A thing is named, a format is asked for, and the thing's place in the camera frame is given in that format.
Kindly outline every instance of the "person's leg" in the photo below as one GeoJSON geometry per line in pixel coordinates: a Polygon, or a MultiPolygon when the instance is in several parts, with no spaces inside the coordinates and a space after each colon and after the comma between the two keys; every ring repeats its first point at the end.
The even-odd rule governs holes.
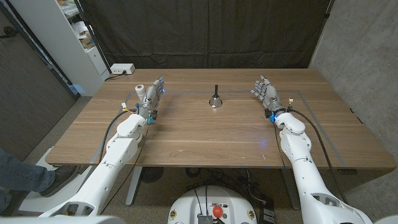
{"type": "Polygon", "coordinates": [[[0,147],[0,186],[12,190],[42,192],[54,182],[55,172],[24,164],[0,147]]]}
{"type": "Polygon", "coordinates": [[[6,194],[4,191],[0,190],[0,213],[2,213],[10,204],[11,195],[6,194]]]}

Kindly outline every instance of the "robot finger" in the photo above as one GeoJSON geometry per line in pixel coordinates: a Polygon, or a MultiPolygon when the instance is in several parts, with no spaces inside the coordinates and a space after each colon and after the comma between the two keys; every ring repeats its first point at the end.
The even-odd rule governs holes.
{"type": "Polygon", "coordinates": [[[254,90],[251,90],[251,93],[253,93],[254,96],[258,97],[261,101],[264,100],[264,95],[260,94],[254,90]]]}

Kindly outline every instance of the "black curtain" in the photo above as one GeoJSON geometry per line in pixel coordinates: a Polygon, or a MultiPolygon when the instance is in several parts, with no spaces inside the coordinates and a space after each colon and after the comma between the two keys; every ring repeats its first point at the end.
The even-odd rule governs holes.
{"type": "Polygon", "coordinates": [[[329,0],[81,0],[109,64],[307,68],[329,0]]]}

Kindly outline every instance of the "white robot body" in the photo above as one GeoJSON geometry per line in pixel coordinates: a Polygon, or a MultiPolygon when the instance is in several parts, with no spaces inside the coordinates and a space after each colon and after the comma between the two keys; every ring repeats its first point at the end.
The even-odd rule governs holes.
{"type": "Polygon", "coordinates": [[[190,190],[174,202],[170,209],[168,224],[199,224],[198,217],[200,215],[206,216],[206,211],[208,211],[208,215],[212,216],[212,219],[216,219],[216,216],[213,214],[215,206],[222,208],[223,216],[220,220],[225,224],[257,223],[252,205],[233,190],[226,187],[208,185],[207,193],[206,186],[197,188],[196,192],[198,197],[194,190],[190,190]]]}

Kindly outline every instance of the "robotic arm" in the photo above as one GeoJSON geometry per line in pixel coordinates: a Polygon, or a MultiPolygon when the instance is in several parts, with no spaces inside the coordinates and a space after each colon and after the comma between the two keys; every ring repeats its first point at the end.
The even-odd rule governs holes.
{"type": "Polygon", "coordinates": [[[118,125],[117,133],[106,145],[105,156],[76,195],[40,217],[96,216],[100,213],[119,171],[138,150],[138,143],[142,139],[141,131],[155,119],[160,97],[164,93],[163,85],[161,76],[148,87],[136,114],[130,115],[118,125]]]}
{"type": "Polygon", "coordinates": [[[293,166],[304,223],[372,223],[365,213],[345,204],[327,189],[311,157],[312,144],[304,132],[305,125],[283,108],[270,81],[262,75],[261,80],[251,92],[262,101],[271,122],[282,130],[280,145],[293,166]]]}

